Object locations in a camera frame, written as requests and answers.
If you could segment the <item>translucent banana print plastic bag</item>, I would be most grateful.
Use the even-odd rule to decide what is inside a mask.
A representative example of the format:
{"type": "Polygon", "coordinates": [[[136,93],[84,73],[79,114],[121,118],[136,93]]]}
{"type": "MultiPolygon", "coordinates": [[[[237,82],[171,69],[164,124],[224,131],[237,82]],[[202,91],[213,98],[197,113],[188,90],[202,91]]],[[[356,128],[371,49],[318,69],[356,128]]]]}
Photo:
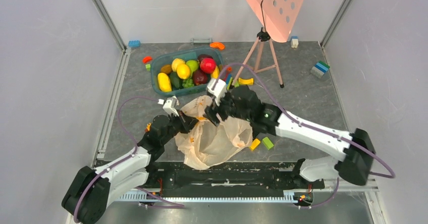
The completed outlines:
{"type": "Polygon", "coordinates": [[[253,141],[250,123],[228,117],[215,126],[203,114],[210,106],[209,96],[199,96],[181,107],[181,111],[197,119],[195,127],[187,134],[179,133],[175,142],[184,157],[184,164],[195,170],[206,170],[226,162],[232,156],[249,147],[253,141]]]}

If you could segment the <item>dark red fake apple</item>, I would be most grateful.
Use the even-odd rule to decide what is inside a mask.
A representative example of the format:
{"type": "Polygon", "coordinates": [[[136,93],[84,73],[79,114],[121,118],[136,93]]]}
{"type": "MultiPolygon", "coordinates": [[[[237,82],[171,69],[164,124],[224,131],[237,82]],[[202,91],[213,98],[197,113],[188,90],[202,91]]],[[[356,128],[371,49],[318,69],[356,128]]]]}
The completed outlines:
{"type": "Polygon", "coordinates": [[[198,69],[193,72],[192,80],[195,86],[206,84],[208,82],[208,75],[201,69],[198,69]]]}

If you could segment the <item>orange fake fruit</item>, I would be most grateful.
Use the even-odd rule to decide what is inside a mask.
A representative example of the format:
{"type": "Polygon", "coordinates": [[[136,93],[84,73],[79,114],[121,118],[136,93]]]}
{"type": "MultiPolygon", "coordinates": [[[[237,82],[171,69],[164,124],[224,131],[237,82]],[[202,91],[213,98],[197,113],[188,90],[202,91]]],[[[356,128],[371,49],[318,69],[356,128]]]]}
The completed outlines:
{"type": "Polygon", "coordinates": [[[190,68],[186,64],[179,65],[176,72],[183,80],[188,79],[191,76],[190,68]]]}

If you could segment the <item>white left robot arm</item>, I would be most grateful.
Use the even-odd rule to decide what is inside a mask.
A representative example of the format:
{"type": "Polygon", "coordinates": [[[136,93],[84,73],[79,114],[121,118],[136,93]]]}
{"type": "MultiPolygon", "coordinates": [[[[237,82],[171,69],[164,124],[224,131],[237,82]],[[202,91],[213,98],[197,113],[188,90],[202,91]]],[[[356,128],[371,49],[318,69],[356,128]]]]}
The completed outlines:
{"type": "Polygon", "coordinates": [[[128,153],[95,169],[85,166],[74,177],[61,206],[75,222],[96,223],[108,206],[139,186],[153,187],[158,173],[152,164],[164,153],[164,146],[179,133],[189,133],[198,119],[179,111],[178,116],[158,115],[143,138],[128,153]]]}

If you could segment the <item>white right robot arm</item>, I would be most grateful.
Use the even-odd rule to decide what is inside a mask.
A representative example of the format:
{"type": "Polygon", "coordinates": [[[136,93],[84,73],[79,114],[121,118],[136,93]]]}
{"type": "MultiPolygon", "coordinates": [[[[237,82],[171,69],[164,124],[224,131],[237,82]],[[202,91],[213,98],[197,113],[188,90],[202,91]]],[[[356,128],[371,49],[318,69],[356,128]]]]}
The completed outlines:
{"type": "Polygon", "coordinates": [[[222,80],[211,80],[207,94],[212,98],[204,116],[214,125],[228,118],[242,119],[252,127],[253,137],[260,133],[289,138],[328,154],[318,159],[300,159],[292,173],[292,183],[298,188],[325,178],[340,177],[358,186],[367,183],[375,149],[368,132],[353,133],[315,124],[281,111],[274,104],[262,102],[247,86],[227,90],[222,80]]]}

